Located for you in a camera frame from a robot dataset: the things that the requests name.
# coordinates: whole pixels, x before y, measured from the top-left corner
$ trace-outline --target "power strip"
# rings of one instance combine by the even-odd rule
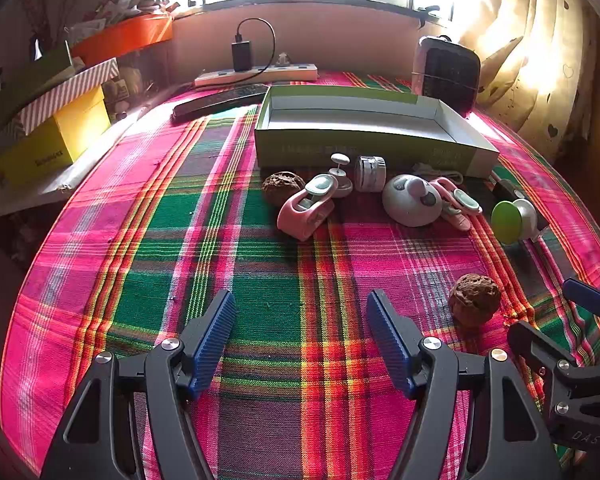
[[[233,69],[205,73],[195,80],[196,86],[207,84],[231,84],[239,79],[258,73],[261,66],[251,70],[236,72]],[[314,64],[291,64],[288,66],[270,66],[259,76],[249,79],[248,83],[268,83],[272,81],[315,81],[318,79],[318,68]]]

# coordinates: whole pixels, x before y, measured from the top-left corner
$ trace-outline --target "power adapter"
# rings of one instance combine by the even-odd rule
[[[235,35],[235,43],[231,44],[231,56],[234,60],[234,70],[236,72],[246,72],[253,68],[251,42],[243,41],[240,33]]]

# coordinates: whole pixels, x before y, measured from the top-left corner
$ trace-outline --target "plaid tablecloth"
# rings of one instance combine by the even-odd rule
[[[319,83],[408,92],[404,81],[322,74]],[[152,110],[74,194],[36,257],[11,320],[0,385],[2,428],[39,472],[62,410],[98,352],[147,351],[200,316],[216,290],[232,290],[238,319],[211,389],[192,414],[221,479],[382,479],[413,409],[392,386],[366,325],[364,304],[384,288],[401,314],[454,349],[507,349],[506,329],[526,319],[600,362],[600,320],[564,300],[568,276],[600,286],[600,230],[538,154],[487,118],[470,121],[500,150],[498,171],[522,184],[551,231],[503,248],[485,208],[463,234],[442,220],[411,229],[391,221],[378,194],[353,193],[304,243],[275,227],[263,201],[253,129],[258,107],[171,126],[174,104]],[[457,327],[446,306],[462,274],[491,276],[503,291],[492,321]],[[539,397],[539,378],[521,367]],[[158,478],[146,412],[139,438]],[[442,478],[454,479],[467,397]]]

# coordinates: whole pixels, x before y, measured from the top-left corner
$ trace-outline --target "black cable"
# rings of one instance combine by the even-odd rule
[[[243,79],[238,79],[238,81],[231,81],[231,82],[227,82],[227,83],[209,83],[206,85],[200,85],[200,86],[194,86],[195,90],[200,90],[201,88],[209,88],[211,86],[229,86],[229,85],[235,85],[238,83],[242,83],[244,81],[247,81],[249,79],[253,79],[254,77],[259,76],[260,74],[262,74],[267,68],[269,68],[271,66],[271,64],[273,63],[273,58],[276,56],[276,33],[273,30],[273,26],[267,21],[267,20],[263,20],[262,18],[244,18],[240,23],[238,23],[238,27],[235,29],[235,41],[242,41],[242,36],[240,34],[240,26],[244,23],[244,22],[248,22],[249,20],[255,20],[258,22],[263,22],[267,25],[267,27],[269,27],[269,30],[271,31],[271,37],[273,39],[273,48],[271,49],[271,58],[269,59],[269,62],[267,63],[267,65],[262,68],[259,72],[247,76]]]

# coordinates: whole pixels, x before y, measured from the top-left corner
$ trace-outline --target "yellow curtain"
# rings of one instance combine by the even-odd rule
[[[584,0],[481,0],[471,19],[458,20],[459,43],[482,63],[478,107],[549,162],[567,139],[587,135],[592,18]]]

